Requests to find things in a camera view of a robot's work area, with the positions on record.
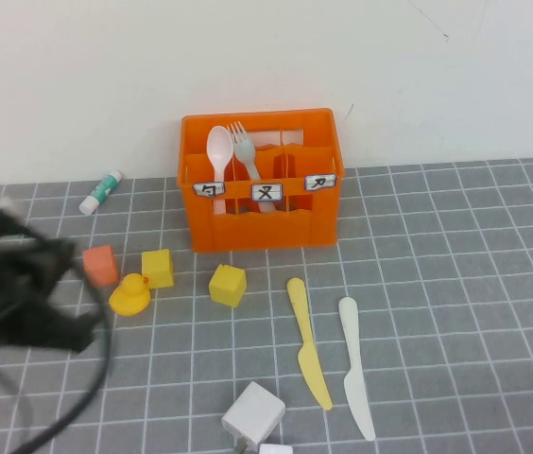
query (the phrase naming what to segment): white charger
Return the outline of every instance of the white charger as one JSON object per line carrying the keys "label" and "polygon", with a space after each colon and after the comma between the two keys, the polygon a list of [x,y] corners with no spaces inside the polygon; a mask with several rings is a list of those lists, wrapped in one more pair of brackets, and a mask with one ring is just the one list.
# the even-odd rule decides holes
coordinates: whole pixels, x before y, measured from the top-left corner
{"label": "white charger", "polygon": [[270,435],[284,414],[284,402],[252,381],[222,417],[222,426],[239,439],[238,453],[243,453],[246,447],[258,451],[260,443]]}

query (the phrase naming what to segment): gray grid mat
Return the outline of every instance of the gray grid mat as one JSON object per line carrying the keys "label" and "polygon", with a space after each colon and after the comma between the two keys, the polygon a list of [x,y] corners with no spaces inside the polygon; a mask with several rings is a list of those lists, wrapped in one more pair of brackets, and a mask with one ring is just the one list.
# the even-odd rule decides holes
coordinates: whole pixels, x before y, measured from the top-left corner
{"label": "gray grid mat", "polygon": [[[81,249],[113,245],[123,273],[140,270],[141,251],[173,250],[176,286],[158,290],[141,315],[114,317],[107,390],[42,453],[232,452],[220,416],[252,379],[287,405],[271,440],[296,454],[533,453],[533,160],[351,169],[338,245],[268,253],[191,253],[173,179],[124,181],[96,216],[80,216],[94,185],[0,192],[48,235]],[[247,270],[235,310],[207,296],[219,263]],[[293,276],[309,287],[329,412],[296,359],[301,337],[284,291]],[[360,441],[343,391],[345,294],[359,304],[375,444]],[[72,277],[55,300],[74,312],[91,307]],[[2,369],[31,399],[32,433],[79,397],[96,356],[95,346],[78,357],[0,351]],[[0,453],[21,433],[0,391]]]}

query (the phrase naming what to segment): yellow plastic knife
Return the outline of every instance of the yellow plastic knife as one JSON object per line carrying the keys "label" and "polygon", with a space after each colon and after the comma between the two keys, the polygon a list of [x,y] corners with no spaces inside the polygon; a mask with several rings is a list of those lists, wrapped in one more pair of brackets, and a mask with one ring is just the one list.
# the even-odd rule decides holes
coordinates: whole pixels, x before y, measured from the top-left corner
{"label": "yellow plastic knife", "polygon": [[323,378],[323,372],[319,365],[319,358],[317,355],[317,348],[313,341],[313,331],[311,330],[311,320],[308,313],[308,298],[306,297],[306,287],[304,282],[298,277],[294,277],[287,281],[287,293],[289,300],[292,303],[294,314],[298,326],[302,334],[302,348],[298,352],[298,363],[301,366],[302,375],[311,390],[313,396],[324,410],[332,409],[332,398],[327,385]]}

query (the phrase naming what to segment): white wall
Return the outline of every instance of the white wall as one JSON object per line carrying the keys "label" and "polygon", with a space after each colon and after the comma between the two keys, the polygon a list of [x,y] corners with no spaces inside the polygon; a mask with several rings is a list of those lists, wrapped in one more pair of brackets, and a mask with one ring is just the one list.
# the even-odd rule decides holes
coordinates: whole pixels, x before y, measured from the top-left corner
{"label": "white wall", "polygon": [[413,2],[0,0],[0,182],[174,175],[184,115],[281,108],[347,166],[533,156],[533,0]]}

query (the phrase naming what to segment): orange plastic caddy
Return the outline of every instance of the orange plastic caddy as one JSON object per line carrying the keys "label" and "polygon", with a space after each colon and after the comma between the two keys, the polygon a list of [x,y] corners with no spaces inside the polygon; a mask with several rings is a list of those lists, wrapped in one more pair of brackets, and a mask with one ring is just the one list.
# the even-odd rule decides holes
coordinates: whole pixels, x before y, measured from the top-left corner
{"label": "orange plastic caddy", "polygon": [[[214,126],[240,121],[246,131],[302,130],[301,144],[256,147],[261,181],[253,182],[234,157],[224,184],[214,183],[206,154]],[[197,253],[295,248],[335,244],[340,182],[344,165],[330,109],[268,113],[228,113],[182,119],[178,185]],[[213,201],[224,199],[227,213],[215,215]],[[277,211],[261,213],[257,200]]]}

